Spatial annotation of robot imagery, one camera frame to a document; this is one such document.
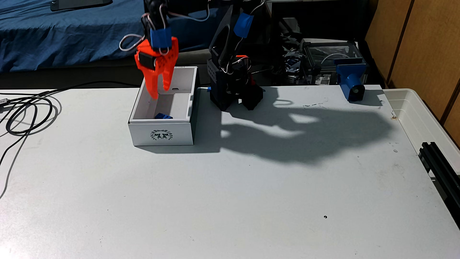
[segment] table surface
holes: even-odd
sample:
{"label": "table surface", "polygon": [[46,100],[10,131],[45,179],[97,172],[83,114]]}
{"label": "table surface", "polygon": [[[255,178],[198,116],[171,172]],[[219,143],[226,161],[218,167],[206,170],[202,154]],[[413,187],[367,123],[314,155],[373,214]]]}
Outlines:
{"label": "table surface", "polygon": [[366,88],[352,104],[339,86],[267,87],[228,112],[202,89],[194,146],[142,148],[138,89],[54,94],[58,116],[0,166],[0,258],[458,259],[460,230]]}

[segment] cardboard box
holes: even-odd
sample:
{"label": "cardboard box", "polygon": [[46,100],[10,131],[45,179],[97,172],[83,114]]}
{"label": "cardboard box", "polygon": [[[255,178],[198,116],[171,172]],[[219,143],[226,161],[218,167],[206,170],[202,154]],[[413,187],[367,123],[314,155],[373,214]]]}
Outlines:
{"label": "cardboard box", "polygon": [[454,106],[450,110],[449,116],[447,117],[444,127],[452,136],[455,143],[457,143],[457,145],[460,146],[460,98],[457,97]]}
{"label": "cardboard box", "polygon": [[[175,67],[169,91],[158,77],[158,99],[151,98],[145,80],[139,90],[128,127],[135,146],[193,145],[198,112],[198,67]],[[163,113],[172,119],[154,119]]]}
{"label": "cardboard box", "polygon": [[385,81],[388,80],[398,42],[402,37],[401,31],[410,3],[411,0],[378,1],[377,10],[366,34],[372,58]]}
{"label": "cardboard box", "polygon": [[415,1],[389,81],[415,90],[441,125],[460,78],[459,13],[458,0]]}

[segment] bed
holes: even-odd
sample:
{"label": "bed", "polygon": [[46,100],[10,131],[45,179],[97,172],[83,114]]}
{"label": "bed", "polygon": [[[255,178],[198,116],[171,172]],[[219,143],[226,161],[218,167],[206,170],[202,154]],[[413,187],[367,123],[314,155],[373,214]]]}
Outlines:
{"label": "bed", "polygon": [[[118,43],[126,34],[143,34],[143,0],[114,0],[107,6],[57,12],[49,3],[0,0],[0,73],[133,56],[134,52],[119,50]],[[205,22],[168,18],[179,51],[208,48],[225,11],[211,9]],[[202,18],[206,11],[190,16]]]}

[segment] black cable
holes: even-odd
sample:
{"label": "black cable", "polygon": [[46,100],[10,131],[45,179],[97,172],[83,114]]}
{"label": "black cable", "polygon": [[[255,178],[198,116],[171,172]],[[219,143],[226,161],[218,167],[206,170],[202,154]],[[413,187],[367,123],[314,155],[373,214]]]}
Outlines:
{"label": "black cable", "polygon": [[[51,116],[52,110],[53,110],[53,105],[52,105],[51,101],[48,99],[48,96],[50,96],[50,95],[52,95],[54,93],[57,93],[57,92],[63,92],[63,91],[66,91],[66,90],[69,90],[69,89],[72,89],[72,88],[76,88],[76,87],[80,87],[80,86],[84,86],[84,85],[89,85],[89,84],[95,84],[95,83],[116,83],[116,84],[123,84],[123,85],[140,87],[139,85],[136,85],[136,84],[117,82],[117,81],[94,81],[94,82],[87,82],[87,83],[82,83],[82,84],[73,85],[73,86],[69,86],[69,87],[64,87],[64,88],[61,88],[61,89],[45,91],[45,92],[42,92],[42,93],[39,93],[39,94],[0,93],[0,95],[30,95],[30,96],[27,96],[27,97],[20,97],[20,98],[15,98],[15,99],[11,99],[11,100],[8,100],[8,99],[0,100],[0,103],[1,103],[1,101],[3,101],[3,103],[0,104],[0,108],[6,107],[6,106],[8,106],[8,108],[9,108],[9,111],[6,113],[6,115],[0,120],[0,123],[2,123],[5,120],[5,118],[15,109],[15,107],[20,105],[20,106],[18,106],[18,109],[15,112],[13,112],[13,114],[10,116],[10,118],[6,122],[6,131],[8,133],[12,134],[12,135],[20,136],[20,138],[16,142],[14,142],[11,146],[9,146],[3,152],[3,155],[2,155],[2,157],[0,159],[0,166],[1,166],[2,162],[3,162],[3,158],[6,155],[6,152],[8,152],[8,150],[10,150],[10,148],[12,148],[14,145],[18,144],[22,139],[27,137],[33,130],[35,130],[38,127],[40,127],[41,125],[43,125],[49,119],[49,117]],[[44,119],[42,119],[40,122],[35,124],[35,120],[37,119],[37,115],[38,115],[38,107],[35,104],[35,102],[38,102],[40,100],[44,100],[44,101],[47,102],[47,105],[49,106],[49,111],[48,111],[48,113],[47,113],[47,115],[45,116]],[[25,112],[31,106],[33,106],[35,109],[34,109],[34,115],[33,115],[32,123],[30,124],[30,127],[28,129],[25,129],[25,130],[18,130],[18,131],[12,130],[11,125],[13,124],[14,120],[18,117],[19,114],[21,114],[22,112]],[[3,195],[6,192],[6,188],[8,186],[9,178],[10,178],[10,172],[8,172],[8,175],[6,176],[5,188],[3,189],[3,192],[0,195],[0,199],[3,197]]]}
{"label": "black cable", "polygon": [[252,72],[251,74],[259,74],[259,73],[262,73],[262,72],[265,72],[265,71],[271,71],[273,70],[274,66],[269,66],[269,68],[267,69],[262,69],[262,70],[259,70],[259,71],[255,71],[255,72]]}

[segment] plastic container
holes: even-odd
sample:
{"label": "plastic container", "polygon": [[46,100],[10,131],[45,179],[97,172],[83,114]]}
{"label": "plastic container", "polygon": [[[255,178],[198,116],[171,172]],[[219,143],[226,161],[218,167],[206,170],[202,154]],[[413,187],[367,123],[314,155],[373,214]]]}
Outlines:
{"label": "plastic container", "polygon": [[[198,112],[198,67],[177,66],[171,87],[163,89],[158,77],[158,99],[151,98],[145,80],[139,90],[129,118],[128,128],[135,146],[193,145]],[[172,119],[155,119],[158,113]]]}
{"label": "plastic container", "polygon": [[460,150],[411,89],[384,89],[402,127],[418,154],[423,142],[435,142],[457,175],[460,175]]}

